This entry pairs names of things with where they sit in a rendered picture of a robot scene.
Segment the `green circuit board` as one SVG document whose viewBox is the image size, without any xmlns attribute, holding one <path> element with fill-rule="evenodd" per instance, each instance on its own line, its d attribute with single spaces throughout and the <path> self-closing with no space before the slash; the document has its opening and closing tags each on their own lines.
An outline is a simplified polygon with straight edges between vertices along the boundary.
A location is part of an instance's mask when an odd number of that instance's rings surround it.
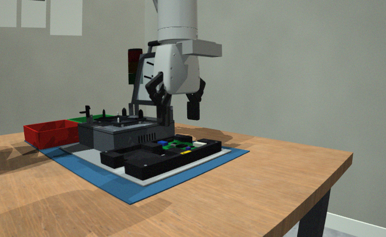
<svg viewBox="0 0 386 237">
<path fill-rule="evenodd" d="M 180 148 L 180 149 L 186 149 L 186 150 L 191 150 L 203 145 L 206 145 L 207 143 L 201 143 L 201 142 L 194 142 L 194 143 L 189 143 L 189 142 L 183 142 L 183 141 L 178 141 L 174 139 L 168 139 L 166 141 L 159 141 L 157 142 L 159 144 L 162 144 L 162 149 L 170 149 L 173 147 Z"/>
</svg>

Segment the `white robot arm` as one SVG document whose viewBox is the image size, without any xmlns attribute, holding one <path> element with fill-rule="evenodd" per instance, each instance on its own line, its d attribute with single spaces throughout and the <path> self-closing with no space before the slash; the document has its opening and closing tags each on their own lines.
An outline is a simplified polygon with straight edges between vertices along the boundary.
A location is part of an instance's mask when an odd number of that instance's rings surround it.
<svg viewBox="0 0 386 237">
<path fill-rule="evenodd" d="M 197 0 L 153 0 L 158 43 L 182 43 L 182 54 L 221 57 L 222 44 L 198 39 Z"/>
</svg>

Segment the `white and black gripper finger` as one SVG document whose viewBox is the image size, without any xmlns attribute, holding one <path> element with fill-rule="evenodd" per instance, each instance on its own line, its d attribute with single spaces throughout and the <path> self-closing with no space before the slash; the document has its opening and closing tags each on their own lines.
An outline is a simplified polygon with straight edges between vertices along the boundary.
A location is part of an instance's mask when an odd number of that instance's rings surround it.
<svg viewBox="0 0 386 237">
<path fill-rule="evenodd" d="M 200 105 L 201 96 L 203 95 L 203 90 L 205 88 L 205 82 L 200 78 L 200 87 L 199 90 L 195 93 L 188 93 L 186 96 L 189 101 L 187 102 L 187 119 L 189 120 L 199 120 L 200 119 Z"/>
<path fill-rule="evenodd" d="M 168 127 L 170 126 L 170 106 L 167 106 L 167 103 L 171 94 L 168 94 L 164 89 L 164 84 L 162 84 L 159 92 L 157 93 L 156 86 L 162 81 L 163 72 L 160 72 L 145 85 L 145 88 L 149 94 L 149 98 L 156 106 L 157 125 Z"/>
</svg>

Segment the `red open-top bin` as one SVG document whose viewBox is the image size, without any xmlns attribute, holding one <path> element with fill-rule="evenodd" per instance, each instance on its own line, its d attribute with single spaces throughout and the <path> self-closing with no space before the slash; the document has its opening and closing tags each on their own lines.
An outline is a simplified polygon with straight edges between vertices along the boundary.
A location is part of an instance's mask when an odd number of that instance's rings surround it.
<svg viewBox="0 0 386 237">
<path fill-rule="evenodd" d="M 23 127 L 25 141 L 39 150 L 79 142 L 77 122 L 60 120 Z"/>
</svg>

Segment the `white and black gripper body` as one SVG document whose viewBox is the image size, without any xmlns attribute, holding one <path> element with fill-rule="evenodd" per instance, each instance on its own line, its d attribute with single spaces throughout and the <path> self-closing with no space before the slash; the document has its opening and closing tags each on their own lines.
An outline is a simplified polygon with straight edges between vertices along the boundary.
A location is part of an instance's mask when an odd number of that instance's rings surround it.
<svg viewBox="0 0 386 237">
<path fill-rule="evenodd" d="M 182 54 L 182 43 L 163 43 L 157 46 L 153 77 L 163 72 L 164 89 L 171 95 L 195 93 L 200 87 L 198 56 Z M 166 86 L 166 87 L 165 87 Z"/>
</svg>

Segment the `green bin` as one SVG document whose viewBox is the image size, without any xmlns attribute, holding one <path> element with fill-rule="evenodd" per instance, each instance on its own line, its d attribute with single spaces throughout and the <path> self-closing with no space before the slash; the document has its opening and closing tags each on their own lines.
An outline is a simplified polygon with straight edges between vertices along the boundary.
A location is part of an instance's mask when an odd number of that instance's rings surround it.
<svg viewBox="0 0 386 237">
<path fill-rule="evenodd" d="M 106 117 L 109 117 L 109 116 L 114 116 L 114 115 L 105 115 Z M 98 119 L 99 117 L 103 117 L 103 114 L 99 114 L 99 115 L 93 115 L 93 121 L 94 119 Z M 81 123 L 81 122 L 86 122 L 86 116 L 85 117 L 78 117 L 78 118 L 71 118 L 71 119 L 67 119 L 69 121 L 73 121 L 73 122 L 78 122 L 78 123 Z"/>
</svg>

